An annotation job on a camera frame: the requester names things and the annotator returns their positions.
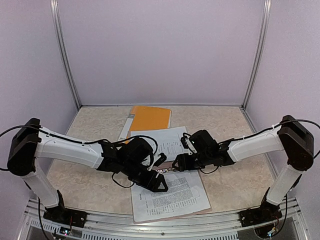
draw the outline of orange folder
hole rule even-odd
[[[170,109],[154,106],[134,106],[118,140],[130,137],[131,131],[167,129],[170,127],[170,122]]]

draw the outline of metal frame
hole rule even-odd
[[[76,88],[76,84],[74,82],[74,78],[72,76],[69,60],[68,60],[68,55],[67,55],[67,50],[64,42],[64,36],[62,32],[62,26],[61,26],[61,21],[60,21],[60,15],[59,15],[59,6],[58,6],[58,0],[50,0],[50,5],[51,5],[51,12],[52,12],[52,17],[53,17],[53,23],[54,23],[54,29],[55,29],[55,34],[57,37],[57,42],[61,54],[61,59],[64,67],[64,71],[66,74],[66,79],[68,81],[68,85],[71,90],[72,98],[74,101],[74,104],[79,111],[79,109],[82,107],[81,101],[79,98],[79,94]]]
[[[253,62],[253,68],[250,74],[250,80],[247,87],[247,90],[245,92],[244,100],[242,107],[244,109],[247,108],[250,97],[252,95],[252,91],[254,88],[254,84],[257,78],[257,73],[259,70],[259,65],[261,61],[261,57],[264,51],[264,45],[265,45],[265,39],[267,35],[267,29],[269,24],[269,16],[270,16],[270,10],[271,10],[271,0],[264,0],[264,8],[263,8],[263,16],[262,16],[262,22],[261,22],[261,28],[260,28],[260,34],[259,34],[259,40],[258,40],[258,46],[255,52],[254,62]]]
[[[283,200],[280,204],[283,216],[285,215],[285,207],[286,202]],[[89,214],[84,228],[73,227],[72,229],[78,237],[72,237],[72,239],[156,240],[179,238],[185,240],[223,240],[228,239],[226,238],[227,236],[230,236],[230,239],[237,239],[236,237],[238,237],[239,231],[253,228],[253,226],[241,227],[241,222],[239,220],[239,211],[241,210],[242,209],[193,215],[174,220],[142,224],[134,224],[132,215],[87,211]],[[43,206],[41,206],[40,212],[43,216]],[[305,231],[305,224],[295,198],[288,199],[287,217],[293,218],[298,222],[298,224],[296,224],[296,231],[299,239],[308,240],[309,236]],[[54,229],[59,229],[60,227],[68,227],[43,218],[42,223],[45,230],[52,232]],[[35,199],[30,199],[25,209],[20,231],[21,234],[18,235],[18,240],[26,239],[26,233],[29,232],[30,226],[38,229],[40,228],[38,201]]]
[[[162,103],[162,104],[110,104],[110,105],[82,105],[83,108],[100,108],[100,107],[132,107],[132,106],[196,106],[196,107],[237,107],[241,108],[240,104],[169,104],[169,103]]]

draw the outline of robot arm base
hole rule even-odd
[[[59,190],[57,192],[59,196],[58,206],[45,208],[43,218],[60,224],[83,228],[88,214],[85,211],[66,208],[61,193]]]
[[[282,218],[280,206],[267,202],[268,191],[269,189],[266,191],[259,207],[239,212],[242,227],[263,224]]]

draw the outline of stack of papers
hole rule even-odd
[[[138,185],[131,188],[133,219],[135,223],[206,213],[211,206],[198,171],[164,174],[169,190],[151,192]]]

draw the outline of metal corner post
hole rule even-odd
[[[62,26],[61,26],[61,21],[60,21],[60,15],[59,15],[59,7],[58,7],[58,0],[50,0],[50,5],[51,5],[51,12],[52,12],[52,17],[53,17],[53,23],[54,23],[54,28],[55,28],[55,34],[57,37],[58,41],[58,46],[61,54],[61,59],[62,63],[64,66],[64,71],[66,74],[66,78],[71,90],[72,98],[74,101],[74,104],[79,111],[79,109],[82,107],[81,101],[79,98],[79,94],[76,88],[76,84],[74,81],[74,78],[72,76],[69,60],[68,60],[68,55],[66,51],[66,46],[64,42],[64,36],[62,32]]]
[[[245,92],[245,97],[243,100],[243,109],[246,110],[250,97],[252,95],[252,91],[254,88],[254,84],[257,78],[257,73],[259,70],[259,65],[261,61],[261,57],[264,50],[267,30],[268,30],[268,24],[269,24],[269,16],[270,16],[270,10],[271,10],[271,0],[264,0],[264,8],[263,8],[263,16],[262,16],[262,22],[261,22],[261,28],[260,28],[260,34],[258,39],[258,45],[255,52],[255,57],[253,61],[253,67],[250,74],[250,80],[248,87]]]

